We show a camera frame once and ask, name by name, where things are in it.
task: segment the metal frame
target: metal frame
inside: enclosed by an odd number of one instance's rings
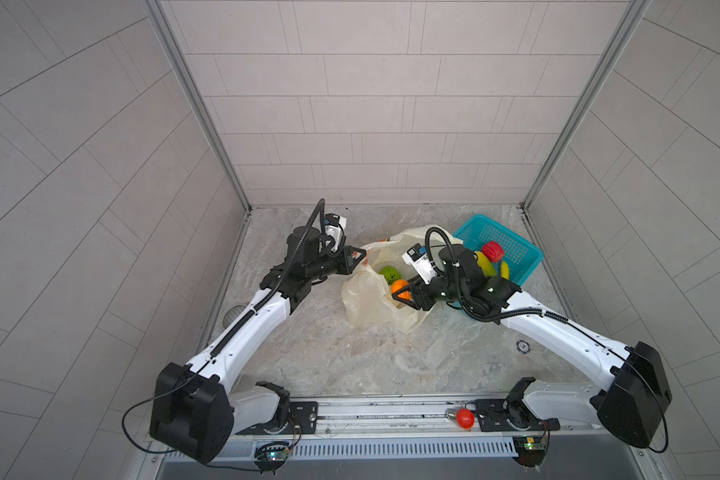
[[[530,216],[528,215],[528,212],[525,208],[523,208],[522,210],[522,221],[525,225],[525,229],[528,231],[528,237],[530,237],[530,241],[534,245],[544,246],[544,241],[541,239],[541,235],[539,235],[539,233],[536,231],[536,226],[534,225],[534,223],[530,221]],[[541,264],[544,266],[544,270],[547,272],[547,277],[550,279],[550,283],[552,283],[553,290],[555,291],[555,293],[557,293],[557,298],[560,300],[560,304],[563,306],[563,311],[565,312],[565,315],[570,319],[578,319],[574,311],[574,307],[568,299],[568,295],[565,294],[562,285],[560,284],[560,282],[557,281],[556,275],[553,275],[557,273],[557,269],[554,268],[554,265],[552,265],[549,257],[544,255],[544,258],[541,259]]]
[[[163,45],[163,50],[168,57],[168,61],[170,62],[171,67],[173,67],[173,71],[176,73],[176,77],[179,79],[179,84],[187,93],[187,99],[190,101],[190,106],[192,107],[192,110],[194,110],[197,116],[197,121],[198,123],[200,123],[200,128],[202,129],[202,132],[206,136],[206,139],[208,140],[208,143],[210,144],[213,153],[216,154],[216,158],[219,160],[219,163],[221,164],[222,169],[227,176],[227,179],[232,183],[232,188],[234,189],[235,193],[237,193],[237,196],[240,198],[242,206],[245,207],[246,212],[249,213],[251,211],[251,203],[248,201],[248,197],[246,197],[246,192],[240,184],[240,179],[237,178],[237,175],[232,168],[230,156],[224,149],[224,145],[219,138],[219,134],[213,127],[211,116],[208,113],[208,109],[206,108],[205,103],[203,103],[202,101],[202,95],[197,88],[197,84],[192,78],[190,68],[184,61],[184,56],[179,49],[179,44],[176,43],[176,39],[173,37],[173,32],[168,26],[168,21],[166,20],[165,13],[163,12],[163,7],[160,5],[160,1],[141,0],[141,2],[144,6],[144,12],[146,12],[146,16],[152,23],[155,33],[157,33],[158,40],[160,40],[160,43]]]
[[[570,112],[570,115],[568,115],[563,129],[560,131],[560,134],[557,135],[554,145],[552,145],[552,150],[550,150],[547,159],[544,161],[544,164],[542,164],[536,181],[534,181],[534,184],[531,185],[528,190],[528,195],[526,195],[525,199],[520,203],[526,210],[529,210],[533,206],[539,196],[539,192],[541,192],[541,188],[547,183],[547,179],[552,174],[552,169],[554,169],[557,161],[563,155],[563,152],[565,152],[568,143],[574,137],[581,121],[584,120],[586,112],[590,109],[597,93],[603,87],[603,83],[605,83],[608,74],[613,70],[616,61],[624,50],[624,46],[630,40],[635,28],[637,28],[637,24],[643,19],[643,12],[649,3],[650,0],[632,0],[630,4],[627,5],[624,14],[621,16],[621,20],[619,20],[619,24],[616,26],[614,34],[611,35],[608,45],[606,45],[603,54],[597,61],[595,70],[593,70],[590,79],[586,82],[584,90],[581,92],[578,100],[576,100],[574,109]]]
[[[540,174],[538,175],[533,186],[530,188],[528,196],[521,203],[524,210],[528,210],[536,201],[541,187],[544,186],[547,178],[550,176],[552,169],[556,165],[558,159],[562,155],[566,146],[573,137],[576,129],[584,118],[586,111],[594,101],[596,94],[602,87],[605,78],[615,65],[620,53],[624,49],[624,45],[628,42],[630,36],[634,32],[637,24],[642,19],[643,11],[649,4],[650,0],[632,0],[627,10],[624,12],[614,34],[606,46],[606,50],[600,57],[589,81],[584,87],[584,91],[576,102],[574,109],[571,111],[565,126],[560,135],[557,137],[550,153],[547,155]],[[246,229],[250,222],[251,204],[245,195],[245,191],[240,185],[240,181],[232,169],[230,158],[227,155],[218,133],[213,127],[211,116],[202,101],[202,96],[198,91],[192,73],[184,61],[178,44],[176,43],[173,33],[168,26],[167,20],[160,6],[159,0],[142,0],[144,9],[150,22],[158,35],[158,39],[166,51],[173,71],[179,79],[180,84],[188,93],[188,99],[192,110],[198,116],[200,127],[208,139],[214,154],[222,165],[222,168],[229,181],[237,193],[240,201],[246,209],[246,216],[236,238],[235,246],[232,248],[227,266],[221,279],[221,287],[219,293],[214,299],[211,309],[209,322],[206,323],[203,333],[200,335],[199,343],[207,342],[214,320],[218,317],[221,302],[226,291],[226,287],[230,282],[230,277],[242,247],[242,239],[245,236]],[[538,238],[530,219],[525,220],[529,227],[529,233]],[[550,275],[550,279],[554,283],[554,278]],[[555,285],[556,290],[560,292],[559,286]],[[567,304],[565,296],[561,297],[566,313],[570,314],[570,305]],[[465,437],[464,430],[450,423],[443,417],[442,411],[447,406],[465,405],[469,400],[479,397],[502,396],[502,394],[482,395],[473,393],[465,395],[426,395],[426,396],[362,396],[362,397],[314,397],[314,398],[294,398],[294,401],[316,401],[320,405],[320,419],[318,420],[318,434],[314,436],[305,436],[305,440],[329,440],[329,439],[346,439],[346,438],[421,438],[421,437]],[[562,430],[557,435],[580,435],[601,433],[607,434],[607,430],[591,424],[583,422],[567,422],[562,421]],[[501,432],[482,433],[479,431],[470,432],[470,438],[499,438],[504,434]],[[276,439],[278,436],[267,436],[267,440]],[[264,438],[244,437],[250,441],[257,442]],[[230,438],[228,442],[239,442],[239,439]],[[640,455],[642,451],[634,449],[634,454],[638,459],[643,474],[648,479],[660,477],[660,467],[652,458],[646,455]],[[130,463],[127,474],[124,478],[132,479],[148,479],[154,478],[157,474],[163,458],[158,456],[129,456],[126,462]]]

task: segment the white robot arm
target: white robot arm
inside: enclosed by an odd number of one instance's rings
[[[286,262],[272,268],[230,326],[187,364],[171,363],[158,376],[155,394],[161,397],[152,412],[153,438],[208,463],[230,434],[254,425],[274,432],[284,427],[287,390],[260,382],[229,394],[254,351],[306,297],[313,281],[350,274],[365,257],[364,250],[344,245],[346,219],[324,215],[322,205],[321,200],[306,227],[294,229]],[[318,214],[320,230],[311,228]],[[522,332],[590,379],[582,384],[519,380],[504,405],[510,423],[524,429],[541,419],[566,418],[602,425],[630,445],[648,446],[671,401],[658,353],[642,342],[633,348],[588,330],[500,276],[486,279],[470,250],[442,237],[448,246],[439,255],[444,270],[435,267],[438,274],[429,282],[413,279],[394,299],[419,310],[431,309],[436,301],[460,302],[470,318]],[[410,300],[399,296],[403,292],[412,294]]]

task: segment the plastic bag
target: plastic bag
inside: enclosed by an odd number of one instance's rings
[[[393,300],[384,275],[377,272],[391,265],[400,272],[400,277],[403,279],[410,280],[416,277],[416,270],[406,264],[402,256],[415,244],[423,246],[424,236],[432,226],[438,225],[404,230],[391,236],[387,241],[374,242],[362,247],[368,255],[362,264],[357,265],[355,273],[342,287],[342,300],[350,323],[362,326],[391,322],[397,330],[410,333],[427,318],[431,310],[429,312],[415,310]],[[446,233],[452,244],[463,243],[449,232]],[[439,235],[433,234],[430,243],[434,248],[435,245],[442,245],[443,241]]]

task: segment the black motor housing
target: black motor housing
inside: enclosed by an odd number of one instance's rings
[[[155,397],[192,376],[189,365],[169,363],[157,376]],[[155,398],[150,436],[200,463],[208,463],[230,436],[235,425],[234,411],[218,376],[207,379],[194,375],[182,389]]]
[[[647,448],[672,402],[672,392],[659,353],[652,346],[638,342],[630,349],[626,363],[629,365],[621,367],[608,392],[590,402],[597,408],[600,422],[616,438],[633,447]]]

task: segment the metal bar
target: metal bar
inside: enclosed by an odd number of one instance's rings
[[[219,289],[216,291],[216,295],[213,298],[213,306],[211,307],[211,312],[208,314],[208,318],[203,323],[202,332],[198,336],[197,344],[192,349],[192,352],[195,354],[197,354],[202,349],[206,348],[206,345],[208,345],[208,342],[210,341],[211,335],[213,335],[213,327],[216,325],[216,320],[218,320],[218,318],[219,318],[219,312],[221,311],[221,305],[224,302],[224,295],[226,295],[226,289],[230,286],[230,281],[232,280],[232,272],[235,269],[235,264],[237,263],[237,258],[240,256],[240,249],[242,248],[242,241],[246,237],[246,232],[248,231],[248,226],[250,225],[250,221],[251,221],[250,213],[246,214],[242,218],[242,224],[240,225],[240,230],[237,232],[237,237],[235,238],[235,241],[232,244],[232,250],[230,251],[229,257],[227,258],[227,261],[226,261],[226,267],[224,267],[224,271],[222,273]]]
[[[523,223],[525,224],[525,229],[528,231],[530,241],[533,242],[534,245],[539,246],[539,248],[543,247],[544,240],[542,240],[541,235],[539,235],[536,231],[536,226],[525,208],[523,208]],[[565,293],[565,290],[563,290],[560,282],[557,281],[557,269],[555,269],[554,265],[552,265],[549,257],[544,255],[541,263],[544,265],[544,270],[547,272],[547,277],[550,279],[550,283],[552,283],[552,290],[557,293],[557,299],[560,300],[560,304],[563,306],[565,315],[569,319],[575,319],[578,323],[581,323],[581,321],[579,321],[581,319],[578,319],[576,312],[574,312],[573,304],[570,302],[568,295]]]
[[[219,134],[216,132],[216,128],[213,127],[213,121],[208,113],[205,103],[202,101],[200,91],[197,89],[197,85],[192,78],[190,68],[184,61],[184,56],[179,50],[179,45],[176,43],[176,39],[173,37],[173,32],[168,26],[168,21],[163,13],[163,7],[160,5],[159,0],[141,0],[144,5],[144,11],[146,16],[149,17],[152,23],[157,38],[163,45],[163,50],[168,57],[168,61],[173,67],[173,71],[176,73],[176,77],[179,79],[179,83],[185,92],[187,92],[187,99],[190,101],[192,110],[195,111],[197,121],[200,123],[200,128],[205,134],[208,143],[216,155],[219,163],[227,176],[227,179],[232,183],[232,187],[237,193],[237,196],[242,202],[242,206],[245,207],[246,211],[250,212],[251,203],[246,197],[246,192],[240,185],[240,180],[237,178],[234,169],[232,168],[232,162],[230,162],[230,156],[227,155],[224,145],[219,138]]]
[[[538,198],[541,187],[544,186],[552,174],[552,169],[576,133],[576,129],[578,129],[586,112],[590,109],[590,105],[592,105],[592,102],[595,100],[597,93],[603,87],[606,77],[610,71],[613,70],[616,61],[619,59],[619,55],[630,40],[635,28],[637,28],[637,24],[640,23],[640,20],[643,18],[643,12],[649,3],[650,0],[632,0],[632,2],[627,5],[619,24],[616,26],[614,34],[611,35],[608,45],[600,56],[600,60],[597,61],[595,70],[592,72],[589,81],[586,82],[584,90],[581,92],[578,100],[576,100],[574,109],[570,112],[563,129],[560,131],[560,134],[552,146],[552,150],[550,150],[547,159],[541,166],[536,181],[531,185],[528,190],[528,195],[526,195],[521,203],[526,210],[531,208]]]

